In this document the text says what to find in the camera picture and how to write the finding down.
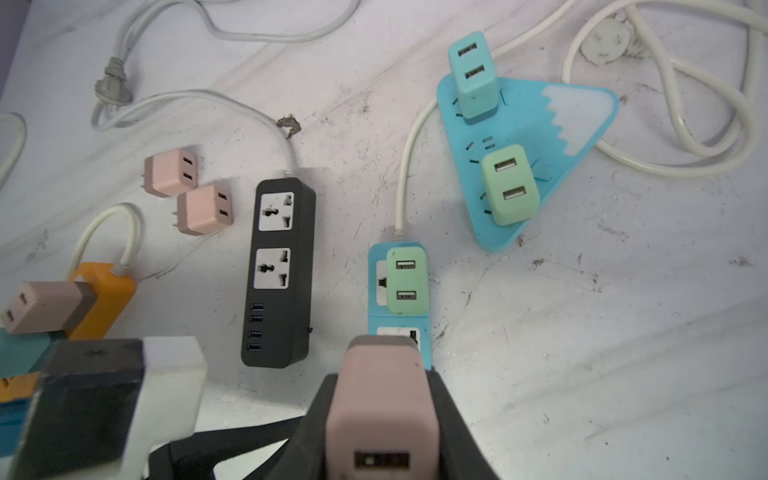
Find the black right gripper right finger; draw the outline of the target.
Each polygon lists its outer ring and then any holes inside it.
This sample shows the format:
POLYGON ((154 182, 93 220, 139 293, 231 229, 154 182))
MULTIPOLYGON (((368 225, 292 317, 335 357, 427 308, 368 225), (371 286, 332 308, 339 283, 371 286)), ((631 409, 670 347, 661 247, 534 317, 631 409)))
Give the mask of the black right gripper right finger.
POLYGON ((478 447, 440 374, 429 370, 427 380, 439 425, 438 478, 499 479, 478 447))

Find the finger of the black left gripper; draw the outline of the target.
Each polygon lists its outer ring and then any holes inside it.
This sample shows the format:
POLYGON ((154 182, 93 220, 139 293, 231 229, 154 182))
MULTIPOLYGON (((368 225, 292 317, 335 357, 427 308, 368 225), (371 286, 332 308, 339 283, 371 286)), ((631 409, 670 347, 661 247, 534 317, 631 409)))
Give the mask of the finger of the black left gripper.
POLYGON ((301 420, 197 432, 171 441, 149 455, 148 479, 214 479, 217 464, 289 439, 301 420))

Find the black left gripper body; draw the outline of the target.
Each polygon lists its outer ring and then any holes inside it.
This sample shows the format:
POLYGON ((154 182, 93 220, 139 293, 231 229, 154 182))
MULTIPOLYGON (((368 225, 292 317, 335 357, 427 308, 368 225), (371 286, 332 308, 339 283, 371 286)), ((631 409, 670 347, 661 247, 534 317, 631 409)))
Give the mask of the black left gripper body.
POLYGON ((194 433, 207 370, 193 336, 54 344, 8 478, 142 478, 153 448, 194 433))

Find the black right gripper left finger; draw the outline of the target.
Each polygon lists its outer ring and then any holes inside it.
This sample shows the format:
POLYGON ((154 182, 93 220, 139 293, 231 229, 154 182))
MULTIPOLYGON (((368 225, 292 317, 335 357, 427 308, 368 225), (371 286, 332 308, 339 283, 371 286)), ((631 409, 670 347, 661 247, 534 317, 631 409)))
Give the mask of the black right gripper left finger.
POLYGON ((246 479, 325 479, 326 421, 338 375, 325 377, 293 435, 246 479))

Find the beige pink charger plug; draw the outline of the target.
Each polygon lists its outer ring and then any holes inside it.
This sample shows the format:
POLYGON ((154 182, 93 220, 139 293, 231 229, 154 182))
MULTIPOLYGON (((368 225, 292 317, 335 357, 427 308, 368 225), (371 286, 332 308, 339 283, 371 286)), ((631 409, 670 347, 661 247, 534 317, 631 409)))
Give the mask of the beige pink charger plug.
POLYGON ((439 424, 414 339, 350 343, 325 425, 329 479, 436 479, 439 424))

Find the black power strip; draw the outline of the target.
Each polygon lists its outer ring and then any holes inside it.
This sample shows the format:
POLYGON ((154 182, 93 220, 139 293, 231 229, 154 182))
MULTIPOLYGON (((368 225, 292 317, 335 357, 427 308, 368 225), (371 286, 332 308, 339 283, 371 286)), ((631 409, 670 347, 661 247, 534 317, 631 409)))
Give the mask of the black power strip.
POLYGON ((240 356, 285 368, 309 352, 316 193, 295 177, 256 189, 240 356))

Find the pink usb charger plug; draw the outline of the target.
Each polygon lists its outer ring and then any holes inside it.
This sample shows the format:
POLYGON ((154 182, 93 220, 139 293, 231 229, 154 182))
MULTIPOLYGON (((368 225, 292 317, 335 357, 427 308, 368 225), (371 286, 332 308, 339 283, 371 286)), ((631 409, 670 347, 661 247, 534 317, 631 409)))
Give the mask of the pink usb charger plug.
POLYGON ((151 155, 144 160, 143 189, 161 198, 177 197, 198 186, 197 158, 185 149, 151 155))

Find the green usb charger plug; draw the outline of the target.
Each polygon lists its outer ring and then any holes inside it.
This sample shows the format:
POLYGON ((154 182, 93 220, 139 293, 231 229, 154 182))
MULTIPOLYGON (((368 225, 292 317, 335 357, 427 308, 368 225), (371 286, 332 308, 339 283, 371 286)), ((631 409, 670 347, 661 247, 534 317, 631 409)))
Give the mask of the green usb charger plug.
POLYGON ((419 245, 387 252, 387 306, 394 315, 424 316, 429 311, 428 257, 419 245))

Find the light green charger plug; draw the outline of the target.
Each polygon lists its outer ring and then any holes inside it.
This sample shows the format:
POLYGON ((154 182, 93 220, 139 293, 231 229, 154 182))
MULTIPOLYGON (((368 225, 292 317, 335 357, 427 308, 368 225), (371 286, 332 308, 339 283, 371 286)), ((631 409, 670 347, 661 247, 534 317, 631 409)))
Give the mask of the light green charger plug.
POLYGON ((534 217, 540 193, 525 149, 514 144, 487 154, 481 161, 482 178, 491 215, 499 226, 534 217))

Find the teal charger plug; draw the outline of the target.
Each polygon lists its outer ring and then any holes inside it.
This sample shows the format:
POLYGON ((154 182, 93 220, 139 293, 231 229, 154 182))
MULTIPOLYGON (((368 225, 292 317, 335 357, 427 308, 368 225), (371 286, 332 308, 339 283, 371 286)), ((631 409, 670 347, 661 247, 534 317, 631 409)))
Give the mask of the teal charger plug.
POLYGON ((449 47, 448 59, 463 117, 475 122, 495 111, 500 88, 485 35, 476 31, 457 40, 449 47))

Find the brown pink charger on orange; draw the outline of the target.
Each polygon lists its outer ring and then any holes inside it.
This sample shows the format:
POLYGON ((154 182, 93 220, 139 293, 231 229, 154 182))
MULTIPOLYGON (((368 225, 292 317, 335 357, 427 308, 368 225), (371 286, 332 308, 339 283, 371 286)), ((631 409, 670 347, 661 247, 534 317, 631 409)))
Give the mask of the brown pink charger on orange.
POLYGON ((69 331, 76 328, 96 303, 87 282, 26 282, 1 309, 9 334, 69 331))

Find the orange power strip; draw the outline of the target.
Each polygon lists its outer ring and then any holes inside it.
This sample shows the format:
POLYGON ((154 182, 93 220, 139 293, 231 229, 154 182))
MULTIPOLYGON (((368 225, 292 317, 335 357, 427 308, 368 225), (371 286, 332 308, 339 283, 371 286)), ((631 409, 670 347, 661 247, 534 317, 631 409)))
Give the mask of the orange power strip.
POLYGON ((116 276, 107 263, 86 262, 64 281, 87 282, 97 294, 96 303, 80 324, 69 331, 9 334, 1 321, 1 401, 29 398, 36 387, 39 371, 51 347, 65 340, 99 340, 136 292, 129 276, 116 276))

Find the teal rectangular power strip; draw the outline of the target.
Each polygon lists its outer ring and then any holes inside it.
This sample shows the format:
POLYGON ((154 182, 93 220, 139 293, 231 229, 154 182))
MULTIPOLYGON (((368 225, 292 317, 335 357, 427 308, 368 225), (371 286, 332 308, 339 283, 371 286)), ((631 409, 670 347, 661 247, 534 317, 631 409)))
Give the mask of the teal rectangular power strip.
POLYGON ((368 254, 368 333, 413 340, 433 368, 428 256, 418 242, 373 245, 368 254))

